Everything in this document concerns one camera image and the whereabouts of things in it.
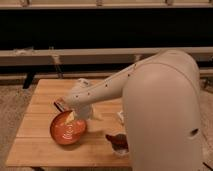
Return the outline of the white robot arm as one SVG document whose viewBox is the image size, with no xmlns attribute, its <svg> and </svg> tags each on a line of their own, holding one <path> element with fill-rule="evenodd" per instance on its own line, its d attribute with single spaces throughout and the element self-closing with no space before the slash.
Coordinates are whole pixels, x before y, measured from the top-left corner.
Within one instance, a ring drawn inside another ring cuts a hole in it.
<svg viewBox="0 0 213 171">
<path fill-rule="evenodd" d="M 65 96 L 72 108 L 121 98 L 133 171 L 201 171 L 199 69 L 179 50 L 141 60 Z"/>
</svg>

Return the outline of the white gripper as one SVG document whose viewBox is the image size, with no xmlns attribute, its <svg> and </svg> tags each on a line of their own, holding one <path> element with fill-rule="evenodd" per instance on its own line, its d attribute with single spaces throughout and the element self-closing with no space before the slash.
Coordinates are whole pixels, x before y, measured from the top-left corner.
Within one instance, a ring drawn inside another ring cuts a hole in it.
<svg viewBox="0 0 213 171">
<path fill-rule="evenodd" d="M 93 108 L 91 105 L 78 106 L 71 112 L 65 124 L 69 124 L 71 121 L 75 120 L 75 115 L 79 119 L 89 119 L 93 115 Z"/>
</svg>

